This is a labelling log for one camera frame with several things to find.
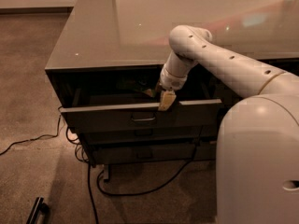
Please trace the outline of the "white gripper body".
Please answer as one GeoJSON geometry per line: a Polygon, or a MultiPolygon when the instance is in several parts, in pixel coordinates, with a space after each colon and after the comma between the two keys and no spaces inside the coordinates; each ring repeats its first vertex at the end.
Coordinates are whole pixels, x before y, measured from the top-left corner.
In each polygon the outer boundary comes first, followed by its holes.
{"type": "Polygon", "coordinates": [[[187,80],[187,76],[176,77],[172,75],[164,65],[160,74],[161,86],[167,91],[178,91],[180,90],[187,80]]]}

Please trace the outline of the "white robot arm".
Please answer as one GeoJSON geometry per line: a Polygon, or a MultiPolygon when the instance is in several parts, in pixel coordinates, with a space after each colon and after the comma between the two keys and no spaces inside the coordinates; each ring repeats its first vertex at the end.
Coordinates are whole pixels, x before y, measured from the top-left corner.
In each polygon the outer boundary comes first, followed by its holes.
{"type": "Polygon", "coordinates": [[[211,40],[188,25],[170,32],[159,108],[197,64],[238,94],[217,139],[217,224],[299,224],[299,77],[211,40]]]}

